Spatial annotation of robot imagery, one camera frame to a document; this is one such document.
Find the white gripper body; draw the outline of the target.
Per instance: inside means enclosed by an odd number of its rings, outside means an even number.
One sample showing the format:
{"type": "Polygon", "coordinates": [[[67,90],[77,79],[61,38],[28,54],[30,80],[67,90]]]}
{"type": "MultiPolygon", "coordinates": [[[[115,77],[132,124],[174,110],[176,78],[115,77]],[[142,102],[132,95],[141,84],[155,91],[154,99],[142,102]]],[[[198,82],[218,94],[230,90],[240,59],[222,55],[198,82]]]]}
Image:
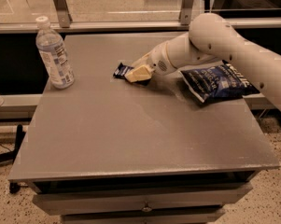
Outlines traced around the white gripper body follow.
{"type": "Polygon", "coordinates": [[[171,63],[168,52],[168,43],[162,42],[156,46],[153,50],[132,63],[132,67],[137,67],[142,64],[148,65],[154,70],[156,74],[168,75],[174,73],[177,68],[171,63]]]}

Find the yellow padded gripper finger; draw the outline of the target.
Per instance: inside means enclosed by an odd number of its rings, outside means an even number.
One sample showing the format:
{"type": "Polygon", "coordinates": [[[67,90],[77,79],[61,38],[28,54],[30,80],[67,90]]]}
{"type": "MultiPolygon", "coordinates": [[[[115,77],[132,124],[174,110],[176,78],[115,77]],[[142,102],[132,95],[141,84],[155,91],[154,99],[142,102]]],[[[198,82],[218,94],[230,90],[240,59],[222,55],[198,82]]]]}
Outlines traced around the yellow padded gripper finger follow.
{"type": "Polygon", "coordinates": [[[154,73],[154,70],[147,64],[141,64],[139,66],[136,66],[134,69],[129,71],[125,78],[131,82],[135,83],[138,81],[144,81],[149,80],[152,78],[152,74],[154,73]]]}

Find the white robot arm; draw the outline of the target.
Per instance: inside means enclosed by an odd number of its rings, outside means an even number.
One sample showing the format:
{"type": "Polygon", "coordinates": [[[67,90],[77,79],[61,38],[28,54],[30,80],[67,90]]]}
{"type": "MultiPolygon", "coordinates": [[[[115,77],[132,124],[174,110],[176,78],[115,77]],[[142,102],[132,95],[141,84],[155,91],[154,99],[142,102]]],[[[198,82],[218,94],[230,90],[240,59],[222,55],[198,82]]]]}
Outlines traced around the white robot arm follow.
{"type": "Polygon", "coordinates": [[[281,55],[243,38],[214,13],[197,16],[185,34],[160,43],[135,61],[125,77],[134,83],[219,60],[230,63],[281,111],[281,55]]]}

